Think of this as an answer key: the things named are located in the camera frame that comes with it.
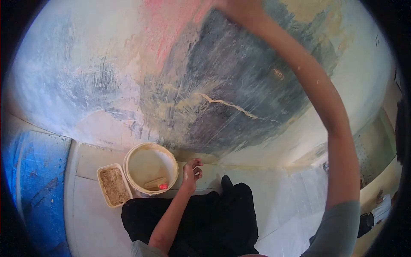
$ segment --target black shoe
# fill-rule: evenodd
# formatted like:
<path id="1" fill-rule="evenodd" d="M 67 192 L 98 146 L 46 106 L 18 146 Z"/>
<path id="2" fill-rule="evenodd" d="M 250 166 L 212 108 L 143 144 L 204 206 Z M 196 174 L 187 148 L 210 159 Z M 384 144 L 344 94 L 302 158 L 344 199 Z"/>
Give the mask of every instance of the black shoe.
<path id="1" fill-rule="evenodd" d="M 227 175 L 224 175 L 221 179 L 221 186 L 223 187 L 223 192 L 227 192 L 233 189 L 233 183 L 231 182 L 230 178 Z"/>

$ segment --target cracked wall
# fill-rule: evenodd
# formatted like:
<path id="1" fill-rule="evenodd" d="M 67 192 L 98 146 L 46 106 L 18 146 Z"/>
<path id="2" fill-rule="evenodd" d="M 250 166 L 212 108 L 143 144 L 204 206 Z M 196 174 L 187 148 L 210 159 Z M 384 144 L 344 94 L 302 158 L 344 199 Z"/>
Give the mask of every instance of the cracked wall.
<path id="1" fill-rule="evenodd" d="M 282 166 L 323 145 L 286 63 L 210 5 L 49 1 L 10 70 L 7 111 L 98 146 L 157 142 L 178 160 Z M 381 105 L 392 63 L 371 16 L 354 0 L 264 8 L 321 63 L 358 132 Z"/>

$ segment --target white tile floor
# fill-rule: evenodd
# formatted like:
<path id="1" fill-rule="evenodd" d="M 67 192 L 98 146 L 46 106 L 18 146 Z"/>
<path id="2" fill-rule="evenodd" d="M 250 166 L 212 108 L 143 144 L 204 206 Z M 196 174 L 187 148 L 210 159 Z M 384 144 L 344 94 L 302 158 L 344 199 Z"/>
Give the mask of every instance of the white tile floor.
<path id="1" fill-rule="evenodd" d="M 129 257 L 130 239 L 121 208 L 110 209 L 101 193 L 96 170 L 123 163 L 126 153 L 73 143 L 65 181 L 66 231 L 73 256 Z M 308 248 L 325 207 L 327 175 L 320 168 L 301 168 L 288 175 L 282 169 L 243 169 L 204 165 L 197 194 L 220 191 L 228 175 L 233 184 L 244 182 L 253 191 L 259 240 L 264 255 L 299 256 Z M 181 176 L 163 197 L 173 197 Z"/>

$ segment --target white shirt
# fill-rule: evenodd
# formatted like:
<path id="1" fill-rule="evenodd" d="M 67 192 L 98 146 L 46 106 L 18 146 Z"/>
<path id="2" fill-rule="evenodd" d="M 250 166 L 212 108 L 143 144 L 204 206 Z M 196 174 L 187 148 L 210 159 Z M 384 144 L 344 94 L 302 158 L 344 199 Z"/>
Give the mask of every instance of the white shirt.
<path id="1" fill-rule="evenodd" d="M 391 210 L 391 196 L 389 194 L 384 195 L 383 201 L 372 210 L 372 214 L 374 216 L 374 225 L 377 224 L 378 221 L 385 219 L 390 214 Z"/>

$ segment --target bucket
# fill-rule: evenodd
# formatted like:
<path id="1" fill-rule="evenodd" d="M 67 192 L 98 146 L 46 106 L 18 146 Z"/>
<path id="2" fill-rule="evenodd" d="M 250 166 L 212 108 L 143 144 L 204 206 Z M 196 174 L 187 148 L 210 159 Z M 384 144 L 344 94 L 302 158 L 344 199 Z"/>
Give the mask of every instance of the bucket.
<path id="1" fill-rule="evenodd" d="M 152 197 L 170 189 L 178 178 L 178 164 L 174 155 L 155 143 L 143 143 L 132 148 L 124 158 L 126 178 L 136 193 Z M 167 180 L 167 188 L 144 188 L 148 182 L 159 178 Z"/>

